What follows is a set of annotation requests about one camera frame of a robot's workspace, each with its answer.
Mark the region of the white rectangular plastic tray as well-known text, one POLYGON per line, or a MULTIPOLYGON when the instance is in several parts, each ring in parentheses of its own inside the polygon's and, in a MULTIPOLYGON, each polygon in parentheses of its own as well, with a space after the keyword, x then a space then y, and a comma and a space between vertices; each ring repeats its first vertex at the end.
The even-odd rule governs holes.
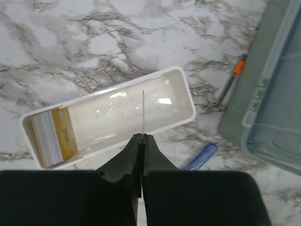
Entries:
POLYGON ((145 133, 157 134, 194 120, 196 109, 183 69, 172 66, 74 100, 44 107, 20 118, 27 145, 41 170, 58 170, 125 145, 142 133, 145 91, 145 133), (67 161, 44 168, 30 117, 67 107, 78 152, 67 161))

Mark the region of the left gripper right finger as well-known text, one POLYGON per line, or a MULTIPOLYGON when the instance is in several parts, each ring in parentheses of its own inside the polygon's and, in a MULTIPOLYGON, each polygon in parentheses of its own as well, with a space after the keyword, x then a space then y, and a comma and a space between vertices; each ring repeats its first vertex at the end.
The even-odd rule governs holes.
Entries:
POLYGON ((255 180, 242 171, 177 169, 145 138, 143 198, 150 226, 266 226, 255 180))

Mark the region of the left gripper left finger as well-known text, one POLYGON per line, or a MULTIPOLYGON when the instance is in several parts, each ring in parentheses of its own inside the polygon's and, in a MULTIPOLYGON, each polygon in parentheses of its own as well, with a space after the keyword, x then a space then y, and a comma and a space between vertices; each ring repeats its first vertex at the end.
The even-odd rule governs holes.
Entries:
POLYGON ((135 226, 142 134, 96 170, 3 170, 3 226, 135 226))

